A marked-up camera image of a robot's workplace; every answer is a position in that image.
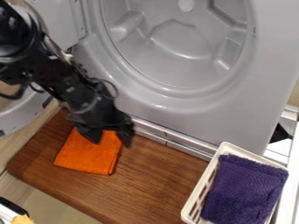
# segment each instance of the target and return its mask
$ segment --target purple cloth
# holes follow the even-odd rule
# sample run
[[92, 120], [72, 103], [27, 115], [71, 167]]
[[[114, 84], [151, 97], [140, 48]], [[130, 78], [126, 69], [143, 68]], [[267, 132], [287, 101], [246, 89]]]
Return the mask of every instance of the purple cloth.
[[201, 217], [215, 224], [263, 224], [287, 178], [282, 169], [234, 155], [220, 156]]

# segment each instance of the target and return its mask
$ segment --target yellow object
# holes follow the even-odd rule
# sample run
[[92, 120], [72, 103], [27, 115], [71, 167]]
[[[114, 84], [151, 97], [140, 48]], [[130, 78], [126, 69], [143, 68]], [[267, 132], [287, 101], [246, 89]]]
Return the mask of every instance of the yellow object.
[[16, 216], [11, 224], [34, 224], [33, 220], [29, 219], [26, 214]]
[[99, 144], [86, 140], [73, 129], [54, 164], [68, 169], [109, 175], [113, 172], [122, 146], [114, 131], [103, 132]]

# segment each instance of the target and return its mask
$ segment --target white plastic basket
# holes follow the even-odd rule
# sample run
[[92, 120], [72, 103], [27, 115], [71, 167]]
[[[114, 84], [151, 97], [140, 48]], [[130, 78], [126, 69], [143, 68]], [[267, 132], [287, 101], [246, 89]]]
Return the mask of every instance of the white plastic basket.
[[[248, 158], [253, 161], [265, 164], [272, 165], [273, 167], [281, 168], [287, 170], [284, 166], [272, 162], [264, 157], [253, 154], [247, 150], [244, 150], [236, 145], [231, 143], [222, 143], [217, 151], [217, 153], [212, 158], [212, 161], [205, 169], [204, 174], [201, 179], [195, 186], [193, 192], [191, 193], [189, 199], [184, 204], [184, 207], [181, 211], [181, 219], [188, 224], [212, 224], [210, 221], [206, 221], [200, 218], [201, 209], [203, 208], [206, 194], [210, 191], [212, 187], [212, 182], [215, 178], [217, 171], [218, 161], [220, 155], [233, 154], [241, 158]], [[265, 224], [268, 224], [271, 221], [273, 213], [269, 215]]]

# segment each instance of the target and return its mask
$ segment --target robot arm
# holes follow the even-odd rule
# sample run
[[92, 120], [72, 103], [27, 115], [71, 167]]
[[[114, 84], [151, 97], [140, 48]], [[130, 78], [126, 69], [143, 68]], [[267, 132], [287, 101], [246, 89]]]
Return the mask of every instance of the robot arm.
[[115, 107], [105, 85], [108, 82], [89, 77], [73, 57], [66, 56], [46, 36], [33, 17], [25, 11], [19, 14], [4, 0], [0, 0], [0, 81], [20, 86], [14, 95], [0, 93], [11, 100], [21, 98], [28, 87], [40, 92], [32, 85], [37, 83], [65, 103], [71, 112], [67, 119], [82, 136], [98, 143], [103, 130], [115, 130], [130, 146], [134, 125]]

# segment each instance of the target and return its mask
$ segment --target wooden surface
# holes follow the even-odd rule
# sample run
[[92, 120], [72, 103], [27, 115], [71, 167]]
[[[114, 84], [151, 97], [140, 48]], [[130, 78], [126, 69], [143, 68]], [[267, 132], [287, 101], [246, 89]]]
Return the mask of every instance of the wooden surface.
[[72, 129], [65, 114], [9, 162], [13, 176], [103, 223], [182, 223], [180, 211], [205, 161], [137, 136], [109, 177], [56, 167], [52, 162]]

